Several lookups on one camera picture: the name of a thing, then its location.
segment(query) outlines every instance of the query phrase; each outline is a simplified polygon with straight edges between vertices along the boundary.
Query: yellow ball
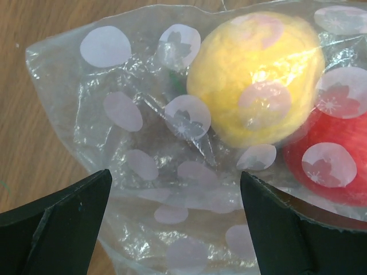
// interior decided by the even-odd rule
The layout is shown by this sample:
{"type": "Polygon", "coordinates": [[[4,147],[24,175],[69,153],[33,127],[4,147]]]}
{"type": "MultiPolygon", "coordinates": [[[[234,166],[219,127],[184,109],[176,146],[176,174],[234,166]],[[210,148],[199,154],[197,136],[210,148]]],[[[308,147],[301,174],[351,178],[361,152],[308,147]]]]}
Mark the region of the yellow ball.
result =
{"type": "Polygon", "coordinates": [[[306,121],[324,68],[317,33],[306,21],[252,13],[205,38],[187,89],[208,106],[219,137],[245,148],[281,141],[306,121]]]}

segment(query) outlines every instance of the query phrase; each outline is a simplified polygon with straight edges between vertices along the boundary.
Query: white dot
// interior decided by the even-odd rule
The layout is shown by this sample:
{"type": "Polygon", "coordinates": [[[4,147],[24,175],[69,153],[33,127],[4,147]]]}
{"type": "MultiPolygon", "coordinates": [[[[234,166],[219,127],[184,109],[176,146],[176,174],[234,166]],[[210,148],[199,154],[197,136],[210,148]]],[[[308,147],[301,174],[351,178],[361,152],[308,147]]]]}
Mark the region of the white dot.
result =
{"type": "Polygon", "coordinates": [[[219,184],[216,173],[204,164],[187,161],[181,163],[177,168],[177,175],[182,178],[197,180],[198,184],[205,187],[216,187],[219,184]]]}
{"type": "Polygon", "coordinates": [[[198,97],[178,96],[165,108],[168,128],[175,136],[186,139],[200,139],[210,128],[211,116],[208,107],[198,97]]]}
{"type": "Polygon", "coordinates": [[[107,95],[103,107],[108,118],[125,130],[137,132],[143,127],[140,110],[123,92],[107,95]]]}
{"type": "Polygon", "coordinates": [[[269,168],[276,159],[276,148],[270,144],[249,147],[237,162],[238,170],[261,171],[269,168]]]}
{"type": "Polygon", "coordinates": [[[186,208],[174,207],[170,205],[161,205],[154,213],[157,222],[174,225],[183,222],[189,216],[186,208]]]}
{"type": "Polygon", "coordinates": [[[167,266],[176,275],[200,274],[208,262],[206,246],[194,238],[181,238],[167,249],[167,266]]]}
{"type": "Polygon", "coordinates": [[[315,12],[317,25],[337,35],[367,33],[367,11],[351,6],[329,6],[315,12]]]}
{"type": "Polygon", "coordinates": [[[232,226],[225,233],[225,241],[229,249],[238,257],[246,260],[254,260],[256,258],[247,225],[232,226]]]}
{"type": "Polygon", "coordinates": [[[240,190],[230,187],[220,187],[210,191],[206,199],[210,210],[218,214],[228,214],[240,209],[242,205],[240,190]]]}
{"type": "Polygon", "coordinates": [[[126,153],[126,161],[130,169],[144,180],[154,180],[158,177],[155,161],[141,150],[131,150],[126,153]]]}
{"type": "Polygon", "coordinates": [[[345,187],[357,176],[352,156],[336,143],[317,143],[303,154],[304,173],[315,183],[325,187],[345,187]]]}
{"type": "Polygon", "coordinates": [[[330,70],[318,81],[315,106],[339,119],[352,119],[367,112],[367,70],[342,67],[330,70]]]}
{"type": "Polygon", "coordinates": [[[166,67],[181,70],[189,66],[199,52],[200,34],[192,27],[175,24],[160,37],[158,57],[166,67]]]}
{"type": "Polygon", "coordinates": [[[87,34],[80,44],[80,53],[92,66],[106,68],[124,64],[131,57],[131,45],[121,30],[104,26],[87,34]]]}
{"type": "Polygon", "coordinates": [[[247,87],[239,98],[240,119],[250,130],[259,130],[279,124],[288,114],[292,106],[292,97],[288,88],[274,81],[259,81],[247,87]],[[251,117],[243,110],[255,108],[254,102],[266,100],[251,117]]]}

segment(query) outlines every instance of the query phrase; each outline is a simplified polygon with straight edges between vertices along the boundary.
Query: wood grain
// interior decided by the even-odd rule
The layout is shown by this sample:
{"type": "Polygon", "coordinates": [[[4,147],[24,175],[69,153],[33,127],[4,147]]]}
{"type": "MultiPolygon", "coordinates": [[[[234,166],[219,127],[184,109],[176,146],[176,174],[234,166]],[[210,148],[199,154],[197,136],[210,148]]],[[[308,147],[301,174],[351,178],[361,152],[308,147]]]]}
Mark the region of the wood grain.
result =
{"type": "MultiPolygon", "coordinates": [[[[228,8],[257,0],[227,0],[228,8]]],[[[1,0],[0,1],[0,211],[58,191],[87,174],[56,137],[25,66],[25,49],[70,29],[138,7],[196,5],[221,11],[221,0],[1,0]]],[[[115,274],[97,244],[89,275],[115,274]]]]}

